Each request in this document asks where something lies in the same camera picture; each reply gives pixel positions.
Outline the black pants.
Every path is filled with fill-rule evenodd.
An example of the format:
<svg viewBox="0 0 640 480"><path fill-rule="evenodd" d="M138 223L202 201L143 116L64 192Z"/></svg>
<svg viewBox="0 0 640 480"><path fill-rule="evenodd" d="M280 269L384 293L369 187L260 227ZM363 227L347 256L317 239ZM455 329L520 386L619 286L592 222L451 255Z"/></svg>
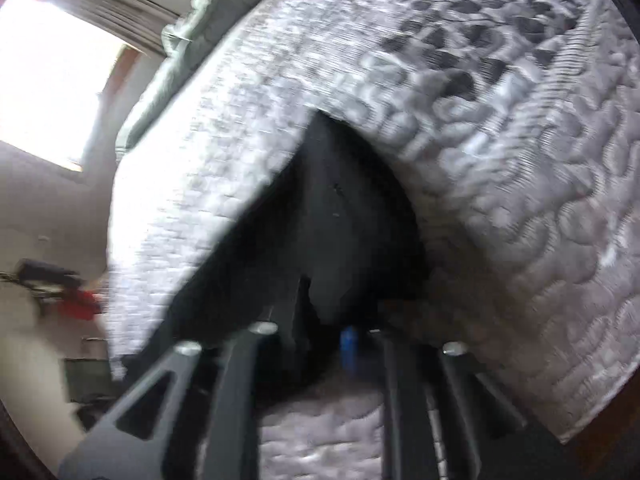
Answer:
<svg viewBox="0 0 640 480"><path fill-rule="evenodd" d="M346 327L374 325L421 299L430 271L416 214L393 170L349 124L314 113L292 159L127 359L125 384L179 341L220 348L253 322L273 322L303 275L303 350L285 359L277 334L259 358L258 403L281 401L324 374Z"/></svg>

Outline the black office chair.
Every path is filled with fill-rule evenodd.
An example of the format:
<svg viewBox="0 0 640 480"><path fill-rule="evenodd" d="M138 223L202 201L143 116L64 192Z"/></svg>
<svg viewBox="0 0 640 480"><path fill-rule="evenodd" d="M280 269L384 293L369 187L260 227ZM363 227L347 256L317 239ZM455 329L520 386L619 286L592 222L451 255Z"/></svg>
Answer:
<svg viewBox="0 0 640 480"><path fill-rule="evenodd" d="M78 356L63 358L62 367L67 400L75 405L74 415L88 432L120 396L106 339L82 337Z"/></svg>

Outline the red hanging garment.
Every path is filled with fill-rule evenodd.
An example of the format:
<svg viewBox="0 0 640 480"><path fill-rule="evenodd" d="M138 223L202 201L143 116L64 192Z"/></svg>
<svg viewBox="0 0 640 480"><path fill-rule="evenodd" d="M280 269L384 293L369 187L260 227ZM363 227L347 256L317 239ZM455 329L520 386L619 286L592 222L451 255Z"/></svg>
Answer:
<svg viewBox="0 0 640 480"><path fill-rule="evenodd" d="M83 289L64 289L55 301L55 307L62 315L81 321L92 321L103 311L96 294Z"/></svg>

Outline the grey quilted bedspread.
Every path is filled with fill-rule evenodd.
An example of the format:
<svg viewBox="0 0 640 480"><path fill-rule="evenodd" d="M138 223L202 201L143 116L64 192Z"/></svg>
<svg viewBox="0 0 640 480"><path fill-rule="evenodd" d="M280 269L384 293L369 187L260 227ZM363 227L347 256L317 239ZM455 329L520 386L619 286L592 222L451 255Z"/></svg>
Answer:
<svg viewBox="0 0 640 480"><path fill-rule="evenodd" d="M262 0L120 159L115 373L302 144L346 122L416 214L424 295L358 368L257 401L278 326L195 344L164 478L639 474L639 0Z"/></svg>

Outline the beige curtain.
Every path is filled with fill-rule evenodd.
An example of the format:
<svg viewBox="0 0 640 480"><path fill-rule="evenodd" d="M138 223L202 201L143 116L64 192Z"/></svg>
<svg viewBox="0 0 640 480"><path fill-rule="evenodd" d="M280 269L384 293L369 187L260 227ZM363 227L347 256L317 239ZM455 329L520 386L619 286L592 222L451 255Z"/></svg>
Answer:
<svg viewBox="0 0 640 480"><path fill-rule="evenodd" d="M165 55L162 32L178 15L152 0L43 0L145 54Z"/></svg>

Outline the grey-green duvet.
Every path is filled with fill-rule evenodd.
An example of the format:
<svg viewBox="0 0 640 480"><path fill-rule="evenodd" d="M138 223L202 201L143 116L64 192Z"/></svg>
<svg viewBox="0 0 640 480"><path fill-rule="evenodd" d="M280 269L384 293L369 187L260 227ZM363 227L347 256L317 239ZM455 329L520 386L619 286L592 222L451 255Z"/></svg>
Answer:
<svg viewBox="0 0 640 480"><path fill-rule="evenodd" d="M166 58L130 110L115 140L116 158L132 150L220 40L262 0L192 0L160 34Z"/></svg>

